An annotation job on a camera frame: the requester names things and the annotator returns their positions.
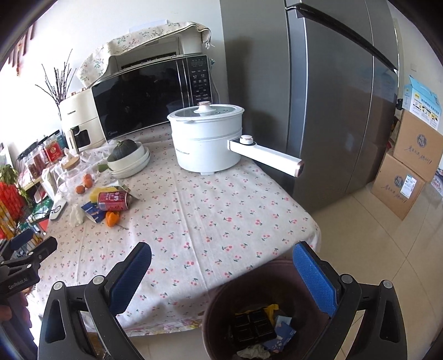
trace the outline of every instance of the tiled floor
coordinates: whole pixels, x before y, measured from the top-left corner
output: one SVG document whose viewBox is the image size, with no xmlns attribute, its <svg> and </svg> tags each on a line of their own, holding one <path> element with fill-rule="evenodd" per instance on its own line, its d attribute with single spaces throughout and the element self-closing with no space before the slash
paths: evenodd
<svg viewBox="0 0 443 360">
<path fill-rule="evenodd" d="M 391 280 L 408 342 L 408 359 L 423 358 L 443 326 L 443 202 L 426 185 L 400 221 L 370 192 L 371 185 L 313 214 L 322 231 L 320 258 L 363 283 Z M 336 360 L 344 360 L 357 334 L 359 312 Z M 208 359 L 201 331 L 132 338 L 145 359 L 173 360 L 183 354 Z"/>
</svg>

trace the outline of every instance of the wooden lid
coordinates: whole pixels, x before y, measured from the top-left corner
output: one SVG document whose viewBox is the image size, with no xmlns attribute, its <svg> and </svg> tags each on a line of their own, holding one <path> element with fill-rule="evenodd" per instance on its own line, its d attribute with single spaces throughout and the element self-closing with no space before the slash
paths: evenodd
<svg viewBox="0 0 443 360">
<path fill-rule="evenodd" d="M 80 163 L 80 156 L 75 156 L 71 160 L 69 160 L 67 163 L 62 164 L 62 169 L 64 171 L 71 170 L 75 168 Z"/>
</svg>

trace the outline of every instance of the blue gripper pad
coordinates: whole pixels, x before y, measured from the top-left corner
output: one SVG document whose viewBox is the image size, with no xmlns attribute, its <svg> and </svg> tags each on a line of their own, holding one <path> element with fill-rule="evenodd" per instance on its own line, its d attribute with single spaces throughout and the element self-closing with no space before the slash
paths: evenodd
<svg viewBox="0 0 443 360">
<path fill-rule="evenodd" d="M 16 251 L 26 244 L 34 236 L 34 231 L 32 229 L 26 229 L 25 231 L 18 234 L 16 237 L 11 239 L 11 250 Z"/>
<path fill-rule="evenodd" d="M 114 316 L 125 312 L 151 264 L 152 252 L 148 244 L 138 243 L 132 252 L 123 262 L 116 264 L 126 269 L 109 292 L 109 311 Z"/>
<path fill-rule="evenodd" d="M 302 243 L 294 246 L 292 261 L 320 311 L 332 317 L 337 310 L 335 288 Z"/>
</svg>

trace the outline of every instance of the lid knob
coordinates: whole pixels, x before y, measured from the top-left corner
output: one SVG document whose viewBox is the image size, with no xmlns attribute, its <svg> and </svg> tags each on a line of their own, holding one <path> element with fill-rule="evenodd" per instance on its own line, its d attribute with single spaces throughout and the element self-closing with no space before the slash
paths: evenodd
<svg viewBox="0 0 443 360">
<path fill-rule="evenodd" d="M 254 139 L 251 135 L 242 135 L 240 136 L 240 144 L 251 145 L 254 143 Z"/>
<path fill-rule="evenodd" d="M 198 109 L 194 110 L 196 114 L 209 114 L 214 111 L 213 108 L 211 108 L 211 102 L 210 101 L 200 101 L 198 103 Z"/>
</svg>

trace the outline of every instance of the plastic bag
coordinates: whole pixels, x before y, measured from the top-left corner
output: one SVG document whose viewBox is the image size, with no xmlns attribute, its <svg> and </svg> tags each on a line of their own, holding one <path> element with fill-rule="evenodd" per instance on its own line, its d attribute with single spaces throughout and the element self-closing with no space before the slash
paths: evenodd
<svg viewBox="0 0 443 360">
<path fill-rule="evenodd" d="M 69 215 L 69 225 L 71 227 L 76 227 L 85 221 L 85 213 L 80 207 L 80 205 L 73 205 L 71 208 L 71 213 Z"/>
</svg>

